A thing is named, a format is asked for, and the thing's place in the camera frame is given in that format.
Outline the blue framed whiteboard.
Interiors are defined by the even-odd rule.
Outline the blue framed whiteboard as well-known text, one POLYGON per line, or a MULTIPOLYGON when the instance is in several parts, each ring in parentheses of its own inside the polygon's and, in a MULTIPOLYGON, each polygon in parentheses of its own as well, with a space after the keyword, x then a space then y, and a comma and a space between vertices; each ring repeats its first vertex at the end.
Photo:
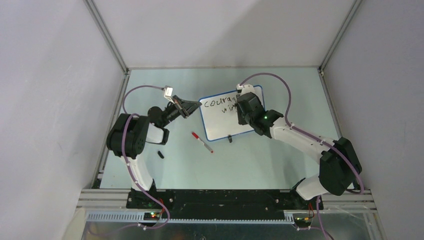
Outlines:
POLYGON ((208 141, 226 139, 228 136, 249 133, 254 130, 248 124, 239 124, 236 106, 239 96, 240 94, 233 90, 199 99, 200 115, 208 141))

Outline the black marker cap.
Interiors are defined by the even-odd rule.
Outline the black marker cap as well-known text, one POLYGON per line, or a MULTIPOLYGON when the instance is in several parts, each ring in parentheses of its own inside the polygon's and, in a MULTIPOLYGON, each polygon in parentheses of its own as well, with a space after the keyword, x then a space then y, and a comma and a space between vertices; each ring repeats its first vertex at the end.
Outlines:
POLYGON ((160 157, 161 159, 164 159, 164 158, 165 158, 165 156, 162 154, 162 152, 161 152, 161 151, 158 151, 158 152, 157 152, 157 154, 159 155, 159 157, 160 157))

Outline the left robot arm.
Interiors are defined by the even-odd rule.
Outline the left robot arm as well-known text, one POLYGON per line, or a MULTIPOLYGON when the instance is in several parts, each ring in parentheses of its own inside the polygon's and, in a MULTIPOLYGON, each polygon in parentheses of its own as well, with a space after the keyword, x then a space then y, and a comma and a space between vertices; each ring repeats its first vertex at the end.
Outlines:
POLYGON ((142 158, 145 145, 165 145, 170 134, 166 126, 178 117, 188 118, 201 106, 199 101, 174 95, 164 109, 153 106, 147 115, 121 113, 109 131, 106 147, 126 165, 132 188, 142 191, 138 201, 145 208, 153 208, 158 202, 158 194, 150 190, 154 179, 142 158))

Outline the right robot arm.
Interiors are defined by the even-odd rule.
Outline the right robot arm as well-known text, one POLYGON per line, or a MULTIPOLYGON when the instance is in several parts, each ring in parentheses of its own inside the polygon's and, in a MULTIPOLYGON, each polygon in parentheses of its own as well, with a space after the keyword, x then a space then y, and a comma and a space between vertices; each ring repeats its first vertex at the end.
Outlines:
POLYGON ((326 193, 342 195, 361 173, 362 166, 348 139, 314 136, 288 122, 282 113, 265 110, 253 92, 241 95, 236 109, 241 125, 250 125, 258 135, 289 144, 317 162, 318 174, 301 179, 292 188, 290 201, 295 208, 304 209, 311 199, 326 193))

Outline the red whiteboard marker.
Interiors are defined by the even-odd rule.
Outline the red whiteboard marker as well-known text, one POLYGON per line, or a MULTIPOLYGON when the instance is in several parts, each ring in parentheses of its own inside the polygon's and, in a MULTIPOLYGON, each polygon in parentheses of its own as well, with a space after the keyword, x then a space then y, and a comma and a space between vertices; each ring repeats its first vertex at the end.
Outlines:
POLYGON ((197 139, 211 154, 214 153, 213 149, 208 146, 195 132, 191 132, 192 136, 197 139))

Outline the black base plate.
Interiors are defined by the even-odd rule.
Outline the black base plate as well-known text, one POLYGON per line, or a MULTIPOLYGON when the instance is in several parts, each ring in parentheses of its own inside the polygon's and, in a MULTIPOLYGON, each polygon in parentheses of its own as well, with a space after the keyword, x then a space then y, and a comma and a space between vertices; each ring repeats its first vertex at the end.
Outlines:
POLYGON ((159 210, 172 220, 285 220, 285 211, 323 210, 314 197, 304 200, 293 191, 265 190, 150 190, 131 189, 127 209, 159 210))

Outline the aluminium frame rail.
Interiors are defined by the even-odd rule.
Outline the aluminium frame rail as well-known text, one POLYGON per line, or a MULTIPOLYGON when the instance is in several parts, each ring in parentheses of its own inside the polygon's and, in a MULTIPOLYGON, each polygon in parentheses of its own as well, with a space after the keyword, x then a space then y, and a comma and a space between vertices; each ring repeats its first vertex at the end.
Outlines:
POLYGON ((287 190, 160 189, 145 196, 130 189, 85 189, 77 202, 90 221, 156 223, 291 224, 295 217, 374 214, 369 191, 329 193, 302 200, 287 190))

